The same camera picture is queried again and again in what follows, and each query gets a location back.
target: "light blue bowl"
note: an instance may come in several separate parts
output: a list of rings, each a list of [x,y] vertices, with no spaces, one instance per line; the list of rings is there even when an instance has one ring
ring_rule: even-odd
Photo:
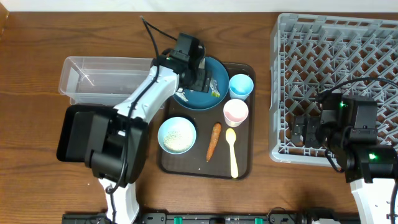
[[[167,133],[175,131],[177,129],[179,130],[182,129],[183,132],[192,133],[192,145],[187,150],[182,152],[171,151],[164,144],[164,137],[166,137]],[[159,142],[159,145],[162,147],[163,150],[171,154],[177,155],[187,152],[192,148],[196,140],[197,140],[197,131],[194,125],[191,123],[191,121],[189,121],[186,118],[181,118],[181,117],[170,118],[167,121],[163,122],[163,124],[159,128],[159,131],[157,132],[157,141]]]
[[[229,80],[229,95],[231,99],[240,99],[244,101],[253,89],[253,80],[248,75],[234,75]]]

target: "brown tray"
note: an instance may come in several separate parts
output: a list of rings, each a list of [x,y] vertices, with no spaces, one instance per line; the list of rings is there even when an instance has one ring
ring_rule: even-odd
[[[229,78],[236,74],[249,75],[256,83],[256,74],[249,65],[238,63],[223,63],[228,71]],[[246,99],[249,106],[249,116],[243,123],[233,128],[236,133],[234,144],[236,162],[238,164],[238,180],[247,177],[252,166],[253,145],[253,119],[254,119],[254,92]],[[230,100],[229,93],[225,99],[214,108],[205,111],[194,111],[179,105],[173,98],[166,104],[165,120],[174,116],[182,116],[192,121],[197,129],[197,140],[192,148],[183,154],[173,155],[159,147],[157,163],[159,167],[169,174],[193,175],[200,177],[214,177],[221,179],[233,179],[229,163],[229,145],[225,139],[225,132],[229,126],[225,123],[223,107]],[[206,161],[206,153],[210,142],[211,130],[215,123],[222,125],[213,157]]]

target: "wood grain surface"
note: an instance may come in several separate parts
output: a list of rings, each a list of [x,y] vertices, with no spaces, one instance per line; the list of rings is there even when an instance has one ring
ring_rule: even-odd
[[[268,154],[270,33],[279,13],[12,12],[0,42],[0,223],[60,223],[65,212],[106,210],[103,189],[83,164],[55,153],[69,98],[58,93],[68,56],[154,57],[139,15],[167,33],[193,34],[208,54],[256,71],[254,159],[243,181],[163,173],[153,120],[137,199],[146,208],[183,213],[267,213],[322,206],[357,213],[343,174],[280,164]],[[334,14],[398,20],[398,14]],[[159,49],[173,41],[155,34]]]
[[[0,39],[3,33],[3,27],[6,24],[8,14],[8,10],[0,3]]]

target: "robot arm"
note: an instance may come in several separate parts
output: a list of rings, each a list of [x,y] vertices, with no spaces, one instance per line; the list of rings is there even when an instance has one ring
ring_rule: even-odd
[[[135,181],[146,160],[147,127],[151,119],[178,89],[207,93],[210,88],[212,74],[205,70],[205,48],[198,39],[180,34],[175,48],[154,60],[158,60],[155,62],[159,63],[159,74],[156,76],[158,66],[152,66],[138,89],[114,108],[69,107],[67,114],[73,111],[73,119],[68,120],[65,115],[58,144],[57,157],[60,161],[84,162],[105,190],[115,187],[126,163],[125,175],[119,181],[120,188],[112,195],[106,194],[107,217],[119,224],[132,223],[139,210]],[[128,118],[132,102],[136,102],[136,106]],[[129,132],[126,132],[127,123],[130,125]]]
[[[297,144],[302,135],[307,147],[326,147],[325,157],[336,171],[345,173],[351,186],[361,223],[390,223],[398,157],[392,146],[377,143],[377,103],[341,93],[321,99],[320,117],[295,117],[292,140]],[[341,169],[328,151],[337,157]]]

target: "bowl rim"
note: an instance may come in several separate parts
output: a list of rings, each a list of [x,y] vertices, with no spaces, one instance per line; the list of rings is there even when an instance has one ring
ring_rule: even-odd
[[[193,133],[193,141],[192,141],[191,146],[190,146],[187,150],[182,151],[182,152],[173,152],[173,151],[167,149],[166,146],[165,146],[165,147],[162,147],[162,145],[161,145],[160,142],[159,142],[159,140],[160,140],[160,139],[159,139],[159,133],[160,133],[161,127],[162,127],[166,122],[172,122],[172,121],[170,121],[170,120],[173,120],[173,119],[178,119],[178,120],[181,120],[181,121],[184,121],[184,122],[188,123],[189,126],[191,127],[190,129],[192,130],[192,133]],[[195,125],[193,125],[192,122],[191,122],[190,120],[188,120],[187,118],[183,118],[183,117],[179,117],[179,116],[175,116],[175,117],[169,118],[169,119],[165,120],[165,121],[160,125],[159,130],[157,130],[157,143],[158,143],[158,145],[159,145],[165,152],[168,152],[168,153],[173,154],[173,155],[179,155],[179,154],[183,154],[184,152],[188,152],[188,151],[193,147],[193,145],[195,144],[196,140],[197,140],[197,130],[196,130],[196,128],[195,128]]]
[[[209,108],[204,108],[204,109],[196,109],[196,108],[187,107],[186,105],[183,105],[181,102],[179,102],[179,101],[177,100],[177,96],[173,95],[174,100],[175,100],[179,105],[183,106],[183,107],[186,108],[186,109],[193,110],[193,111],[205,111],[205,110],[209,110],[209,109],[212,109],[212,108],[214,108],[215,106],[219,105],[219,104],[226,98],[226,96],[228,95],[228,92],[229,92],[229,81],[230,81],[228,69],[225,67],[225,65],[224,65],[222,62],[220,62],[219,60],[217,60],[217,59],[215,59],[215,58],[213,58],[213,57],[206,56],[205,58],[206,58],[206,60],[208,60],[208,58],[211,58],[211,59],[213,59],[213,60],[219,62],[219,63],[223,66],[223,68],[224,68],[225,71],[226,71],[226,76],[228,77],[228,88],[227,88],[227,91],[226,91],[226,93],[224,94],[224,96],[220,97],[221,99],[220,99],[220,101],[219,101],[218,103],[216,103],[215,105],[213,105],[213,106],[211,106],[211,107],[209,107]]]

